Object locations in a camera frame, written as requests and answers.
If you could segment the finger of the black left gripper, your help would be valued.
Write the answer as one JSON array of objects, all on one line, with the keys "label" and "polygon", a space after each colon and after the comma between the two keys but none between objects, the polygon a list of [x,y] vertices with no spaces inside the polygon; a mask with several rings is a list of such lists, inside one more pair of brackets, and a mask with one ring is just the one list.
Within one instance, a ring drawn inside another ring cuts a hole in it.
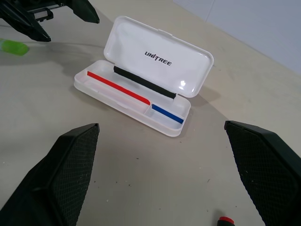
[{"label": "finger of the black left gripper", "polygon": [[98,24],[100,19],[95,8],[88,0],[71,0],[69,7],[73,13],[85,22]]},{"label": "finger of the black left gripper", "polygon": [[11,0],[0,1],[0,17],[16,31],[32,40],[50,42],[51,38],[33,15]]}]

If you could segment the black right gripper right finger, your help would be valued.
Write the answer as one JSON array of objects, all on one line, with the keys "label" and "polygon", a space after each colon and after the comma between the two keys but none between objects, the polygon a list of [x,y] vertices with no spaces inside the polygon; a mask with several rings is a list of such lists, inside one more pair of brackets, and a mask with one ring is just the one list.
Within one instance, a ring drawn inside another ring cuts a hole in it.
[{"label": "black right gripper right finger", "polygon": [[267,226],[301,224],[301,159],[276,133],[226,121],[240,179]]}]

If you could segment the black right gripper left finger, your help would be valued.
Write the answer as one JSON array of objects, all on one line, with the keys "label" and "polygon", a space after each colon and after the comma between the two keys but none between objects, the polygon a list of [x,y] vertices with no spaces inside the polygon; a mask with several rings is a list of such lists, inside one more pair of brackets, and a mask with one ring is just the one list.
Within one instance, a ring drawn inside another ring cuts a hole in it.
[{"label": "black right gripper left finger", "polygon": [[94,164],[99,125],[61,135],[0,210],[2,226],[76,225]]}]

